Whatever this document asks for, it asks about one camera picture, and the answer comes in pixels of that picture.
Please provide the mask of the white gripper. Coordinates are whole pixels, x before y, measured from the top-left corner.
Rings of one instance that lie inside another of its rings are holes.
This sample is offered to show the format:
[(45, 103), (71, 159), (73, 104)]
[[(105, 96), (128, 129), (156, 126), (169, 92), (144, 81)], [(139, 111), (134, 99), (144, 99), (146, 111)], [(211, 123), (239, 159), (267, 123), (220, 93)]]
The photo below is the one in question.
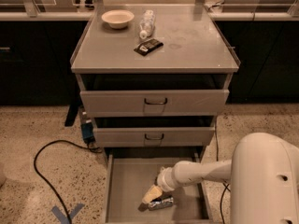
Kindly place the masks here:
[(171, 173), (172, 169), (170, 167), (161, 168), (160, 173), (157, 175), (156, 178), (157, 186), (152, 185), (149, 188), (149, 190), (142, 198), (143, 204), (149, 204), (154, 199), (161, 197), (163, 192), (170, 192), (175, 189)]

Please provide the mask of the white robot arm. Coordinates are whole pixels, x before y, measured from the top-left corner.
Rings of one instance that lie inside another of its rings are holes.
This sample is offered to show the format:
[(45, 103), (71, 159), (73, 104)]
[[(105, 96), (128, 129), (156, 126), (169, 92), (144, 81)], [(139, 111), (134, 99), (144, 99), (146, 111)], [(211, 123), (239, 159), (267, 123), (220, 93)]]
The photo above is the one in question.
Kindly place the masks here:
[(204, 180), (231, 186), (231, 224), (299, 224), (299, 148), (273, 134), (246, 135), (228, 161), (163, 168), (142, 203)]

